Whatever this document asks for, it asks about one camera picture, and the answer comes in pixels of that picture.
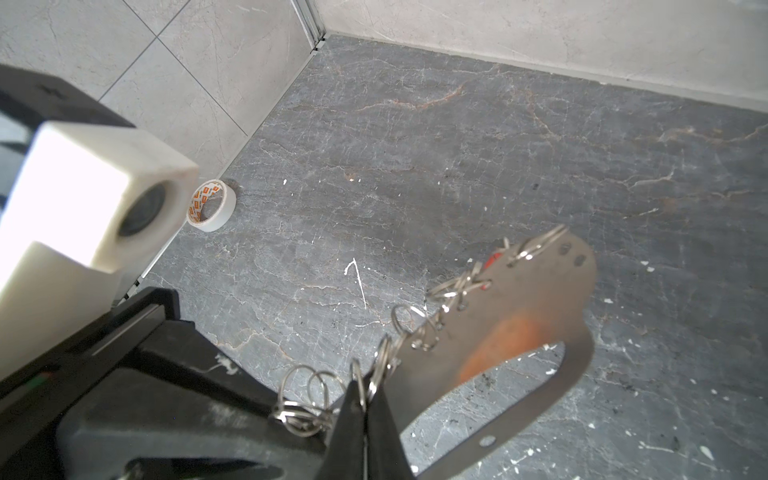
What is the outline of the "white tape roll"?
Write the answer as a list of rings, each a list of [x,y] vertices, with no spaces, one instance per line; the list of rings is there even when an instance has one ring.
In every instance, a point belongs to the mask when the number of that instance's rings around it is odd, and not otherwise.
[[[210,233],[223,227],[236,207],[236,192],[219,179],[201,184],[194,192],[187,210],[187,223]]]

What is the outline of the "red plastic key tag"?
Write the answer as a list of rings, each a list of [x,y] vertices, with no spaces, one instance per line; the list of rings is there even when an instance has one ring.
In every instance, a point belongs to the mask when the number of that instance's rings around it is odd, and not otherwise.
[[[498,259],[499,259],[499,258],[500,258],[502,255],[503,255],[503,253],[502,253],[501,251],[498,251],[498,252],[495,252],[495,253],[493,253],[493,254],[492,254],[492,255],[491,255],[489,258],[488,258],[488,260],[486,261],[486,263],[484,264],[484,266],[483,266],[483,269],[487,269],[488,267],[490,267],[490,266],[491,266],[491,265],[492,265],[494,262],[496,262],[496,261],[497,261],[497,260],[498,260]]]

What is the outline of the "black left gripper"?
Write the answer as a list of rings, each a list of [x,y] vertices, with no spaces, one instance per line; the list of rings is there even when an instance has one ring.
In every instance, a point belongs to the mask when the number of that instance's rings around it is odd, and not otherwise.
[[[5,479],[310,479],[276,393],[148,288],[1,384]]]

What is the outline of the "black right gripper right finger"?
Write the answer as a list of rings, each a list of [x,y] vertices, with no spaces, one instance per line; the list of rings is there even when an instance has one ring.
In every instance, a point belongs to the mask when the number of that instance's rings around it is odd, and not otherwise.
[[[385,395],[380,389],[368,405],[366,418],[367,478],[415,480],[400,433]]]

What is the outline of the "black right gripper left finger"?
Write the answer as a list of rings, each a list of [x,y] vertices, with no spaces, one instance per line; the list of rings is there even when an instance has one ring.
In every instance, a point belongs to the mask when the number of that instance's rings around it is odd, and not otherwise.
[[[365,473],[365,401],[349,386],[315,480],[362,480]]]

